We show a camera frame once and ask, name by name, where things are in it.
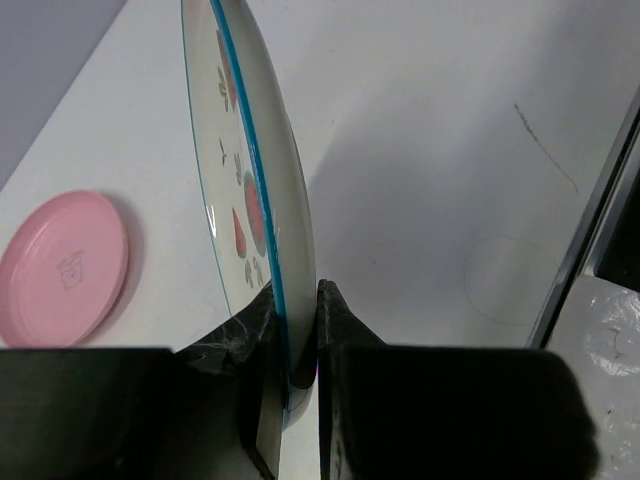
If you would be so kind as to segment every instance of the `red strawberry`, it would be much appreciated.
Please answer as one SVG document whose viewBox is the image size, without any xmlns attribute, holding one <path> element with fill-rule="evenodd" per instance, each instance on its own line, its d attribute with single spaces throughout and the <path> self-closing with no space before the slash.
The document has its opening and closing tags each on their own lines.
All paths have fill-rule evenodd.
<svg viewBox="0 0 640 480">
<path fill-rule="evenodd" d="M 260 209 L 260 200 L 256 191 L 256 184 L 253 175 L 249 172 L 244 174 L 244 201 L 247 205 L 247 216 L 249 217 L 249 228 L 253 242 L 261 256 L 267 253 L 267 243 L 264 234 L 264 223 L 262 220 L 262 210 Z"/>
<path fill-rule="evenodd" d="M 244 236 L 244 232 L 240 226 L 240 220 L 238 220 L 238 215 L 236 215 L 236 210 L 233 207 L 231 208 L 231 212 L 233 213 L 233 229 L 236 233 L 236 252 L 240 258 L 244 258 L 247 256 L 247 239 Z"/>
</svg>

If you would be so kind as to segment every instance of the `ceramic plate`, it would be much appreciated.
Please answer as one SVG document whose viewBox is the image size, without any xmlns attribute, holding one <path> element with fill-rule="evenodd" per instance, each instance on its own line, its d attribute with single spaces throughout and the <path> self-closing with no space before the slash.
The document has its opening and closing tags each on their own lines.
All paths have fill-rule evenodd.
<svg viewBox="0 0 640 480">
<path fill-rule="evenodd" d="M 85 338 L 115 304 L 128 252 L 120 216 L 101 195 L 69 192 L 42 205 L 0 261 L 4 341 L 10 347 L 67 347 Z"/>
<path fill-rule="evenodd" d="M 309 204 L 266 47 L 244 1 L 183 0 L 205 210 L 231 314 L 272 282 L 295 367 L 316 307 Z"/>
</svg>

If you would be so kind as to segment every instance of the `leaf pattern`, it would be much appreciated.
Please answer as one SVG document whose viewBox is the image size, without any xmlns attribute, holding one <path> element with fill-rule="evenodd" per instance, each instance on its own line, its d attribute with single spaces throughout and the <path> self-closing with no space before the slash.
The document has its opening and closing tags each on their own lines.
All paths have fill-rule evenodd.
<svg viewBox="0 0 640 480">
<path fill-rule="evenodd" d="M 218 67 L 218 77 L 220 77 L 220 83 L 218 84 L 218 90 L 220 90 L 220 95 L 224 98 L 224 109 L 225 111 L 229 111 L 229 95 L 227 93 L 227 81 L 224 78 L 224 73 L 220 67 Z"/>
<path fill-rule="evenodd" d="M 224 48 L 224 40 L 220 30 L 216 31 L 218 37 L 218 48 L 220 49 L 220 56 L 222 57 L 222 67 L 224 68 L 224 76 L 227 79 L 227 91 L 231 100 L 231 108 L 236 111 L 236 87 L 233 83 L 233 77 L 231 75 L 231 67 L 229 66 L 229 58 L 227 57 L 227 51 Z"/>
<path fill-rule="evenodd" d="M 260 264 L 256 257 L 253 257 L 253 269 L 256 271 L 256 281 L 258 282 L 258 286 L 262 287 L 264 285 L 264 278 L 262 277 L 262 268 L 260 268 Z"/>
<path fill-rule="evenodd" d="M 253 274 L 251 272 L 251 264 L 249 263 L 249 260 L 244 264 L 244 279 L 247 281 L 249 286 L 253 288 Z"/>
<path fill-rule="evenodd" d="M 239 153 L 233 154 L 233 161 L 236 164 L 236 182 L 238 182 L 238 185 L 242 185 L 242 165 L 240 164 Z"/>
<path fill-rule="evenodd" d="M 218 137 L 218 142 L 220 142 L 220 150 L 222 150 L 222 166 L 224 167 L 224 162 L 227 160 L 227 154 L 224 152 L 224 145 L 222 145 L 222 139 Z"/>
</svg>

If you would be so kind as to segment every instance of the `black holder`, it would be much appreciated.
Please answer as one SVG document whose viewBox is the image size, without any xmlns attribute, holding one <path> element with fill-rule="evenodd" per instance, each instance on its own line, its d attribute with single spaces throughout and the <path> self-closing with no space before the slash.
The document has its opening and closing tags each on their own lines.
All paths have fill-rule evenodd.
<svg viewBox="0 0 640 480">
<path fill-rule="evenodd" d="M 582 480 L 595 471 L 593 422 L 557 356 L 389 346 L 328 281 L 316 327 L 289 379 L 309 388 L 318 366 L 323 480 Z M 177 354 L 2 351 L 0 478 L 276 479 L 280 342 L 267 286 Z"/>
</svg>

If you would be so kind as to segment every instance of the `gray wall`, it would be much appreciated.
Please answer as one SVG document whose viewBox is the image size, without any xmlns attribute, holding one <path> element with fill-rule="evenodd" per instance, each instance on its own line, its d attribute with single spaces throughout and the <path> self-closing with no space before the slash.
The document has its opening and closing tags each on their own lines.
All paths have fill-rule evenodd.
<svg viewBox="0 0 640 480">
<path fill-rule="evenodd" d="M 0 1 L 0 188 L 125 1 Z"/>
</svg>

